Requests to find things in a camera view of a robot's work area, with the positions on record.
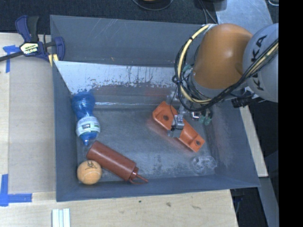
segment blue clamp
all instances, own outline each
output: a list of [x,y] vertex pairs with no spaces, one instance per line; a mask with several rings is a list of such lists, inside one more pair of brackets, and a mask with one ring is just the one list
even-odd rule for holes
[[9,175],[2,175],[0,189],[0,206],[7,207],[9,203],[31,202],[31,193],[8,194]]
[[24,43],[20,46],[20,49],[23,51],[25,56],[35,56],[45,61],[49,61],[49,53],[47,52],[46,48],[48,45],[56,45],[57,56],[60,60],[62,60],[65,54],[63,38],[56,37],[54,39],[54,43],[43,44],[40,42],[36,33],[38,19],[38,16],[28,17],[27,15],[23,15],[16,20],[16,29],[24,40]]

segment clamp handle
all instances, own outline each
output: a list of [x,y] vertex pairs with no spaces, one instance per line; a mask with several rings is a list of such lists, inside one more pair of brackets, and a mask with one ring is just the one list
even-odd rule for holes
[[38,19],[38,16],[28,17],[27,15],[23,15],[16,20],[16,29],[18,33],[23,37],[24,42],[39,41],[37,35]]

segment tan ball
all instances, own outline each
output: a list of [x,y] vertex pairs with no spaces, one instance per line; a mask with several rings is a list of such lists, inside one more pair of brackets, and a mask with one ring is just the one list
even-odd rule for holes
[[87,160],[82,162],[77,169],[77,178],[84,184],[92,185],[102,176],[102,168],[98,162]]

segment bottle label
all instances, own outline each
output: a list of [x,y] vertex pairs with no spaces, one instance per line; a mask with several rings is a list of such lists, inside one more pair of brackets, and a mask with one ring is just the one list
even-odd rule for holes
[[94,116],[84,117],[77,122],[77,126],[76,126],[77,136],[80,136],[86,132],[100,133],[100,124],[96,117]]

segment wooden table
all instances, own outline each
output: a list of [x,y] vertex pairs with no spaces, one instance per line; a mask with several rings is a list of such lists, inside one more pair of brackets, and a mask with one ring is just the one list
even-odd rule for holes
[[[22,43],[18,34],[0,33],[0,56],[3,46]],[[19,58],[18,62],[32,60]],[[9,172],[9,73],[0,62],[0,175]],[[259,176],[267,176],[264,159],[248,108],[241,109],[245,130],[252,148]],[[0,207],[2,227],[51,226],[53,209],[69,208],[71,226],[238,226],[229,190],[174,195],[56,202],[55,192],[35,192],[31,203],[10,203]]]

